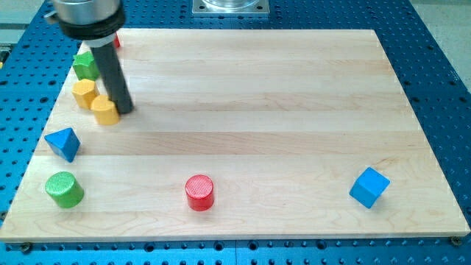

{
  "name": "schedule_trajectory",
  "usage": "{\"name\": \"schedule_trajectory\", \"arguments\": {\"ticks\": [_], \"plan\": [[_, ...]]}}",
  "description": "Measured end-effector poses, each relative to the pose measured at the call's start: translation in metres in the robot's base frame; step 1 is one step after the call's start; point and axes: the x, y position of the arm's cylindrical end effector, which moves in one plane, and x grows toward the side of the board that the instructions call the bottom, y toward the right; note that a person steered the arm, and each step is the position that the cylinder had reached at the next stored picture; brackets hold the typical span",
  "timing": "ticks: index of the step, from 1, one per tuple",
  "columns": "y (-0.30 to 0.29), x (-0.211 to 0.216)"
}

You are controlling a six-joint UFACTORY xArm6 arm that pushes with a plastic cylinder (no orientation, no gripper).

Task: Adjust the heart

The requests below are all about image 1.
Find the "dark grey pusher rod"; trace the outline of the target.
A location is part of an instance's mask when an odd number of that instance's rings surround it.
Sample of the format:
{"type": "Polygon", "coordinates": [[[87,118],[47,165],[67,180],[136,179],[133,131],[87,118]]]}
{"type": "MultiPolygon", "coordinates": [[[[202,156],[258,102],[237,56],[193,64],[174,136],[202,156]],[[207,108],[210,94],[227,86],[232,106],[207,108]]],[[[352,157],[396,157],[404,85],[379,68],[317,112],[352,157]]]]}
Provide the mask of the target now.
{"type": "Polygon", "coordinates": [[[119,114],[131,113],[134,105],[114,44],[91,47],[91,53],[102,76],[108,98],[115,104],[119,114]]]}

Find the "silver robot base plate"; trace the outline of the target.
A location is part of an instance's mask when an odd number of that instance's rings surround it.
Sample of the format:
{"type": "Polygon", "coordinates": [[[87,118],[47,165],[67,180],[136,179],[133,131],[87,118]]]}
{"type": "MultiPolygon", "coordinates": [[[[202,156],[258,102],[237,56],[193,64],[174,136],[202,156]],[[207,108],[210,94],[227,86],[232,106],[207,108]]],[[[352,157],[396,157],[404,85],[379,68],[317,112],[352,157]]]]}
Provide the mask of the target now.
{"type": "Polygon", "coordinates": [[[269,14],[269,0],[193,0],[192,13],[215,14],[269,14]]]}

